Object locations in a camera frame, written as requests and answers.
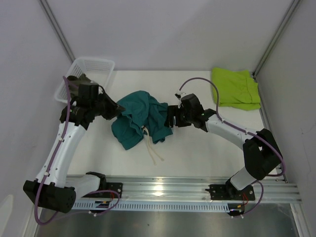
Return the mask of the teal green shorts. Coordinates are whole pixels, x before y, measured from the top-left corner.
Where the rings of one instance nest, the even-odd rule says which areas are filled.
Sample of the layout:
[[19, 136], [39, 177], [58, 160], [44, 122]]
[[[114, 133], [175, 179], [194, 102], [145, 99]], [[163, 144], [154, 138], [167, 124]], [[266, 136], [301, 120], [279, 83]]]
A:
[[112, 123], [113, 135], [125, 150], [136, 146], [149, 135], [154, 144], [164, 142], [167, 136], [173, 134], [166, 127], [168, 104], [160, 103], [146, 91], [132, 92], [118, 101], [125, 108]]

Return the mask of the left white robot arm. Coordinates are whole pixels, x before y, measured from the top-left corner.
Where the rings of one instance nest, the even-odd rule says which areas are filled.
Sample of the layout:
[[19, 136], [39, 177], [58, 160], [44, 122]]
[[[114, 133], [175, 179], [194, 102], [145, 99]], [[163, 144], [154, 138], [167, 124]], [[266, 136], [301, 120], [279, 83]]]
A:
[[68, 213], [76, 199], [91, 194], [100, 198], [106, 194], [104, 174], [88, 172], [73, 183], [67, 183], [67, 173], [77, 146], [94, 119], [102, 116], [111, 120], [123, 111], [125, 108], [106, 93], [68, 99], [60, 117], [56, 140], [44, 166], [33, 181], [27, 180], [23, 186], [35, 207]]

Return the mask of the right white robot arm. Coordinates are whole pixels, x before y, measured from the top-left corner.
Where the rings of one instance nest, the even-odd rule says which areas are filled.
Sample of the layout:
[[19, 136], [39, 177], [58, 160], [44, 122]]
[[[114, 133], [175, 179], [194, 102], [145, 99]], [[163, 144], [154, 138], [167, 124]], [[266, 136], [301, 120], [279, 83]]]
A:
[[194, 125], [205, 132], [216, 134], [233, 143], [243, 151], [244, 167], [225, 183], [226, 195], [237, 199], [245, 188], [271, 174], [277, 166], [285, 168], [283, 157], [272, 133], [267, 129], [260, 131], [240, 128], [221, 118], [217, 111], [204, 110], [202, 105], [184, 108], [182, 105], [168, 106], [167, 127]]

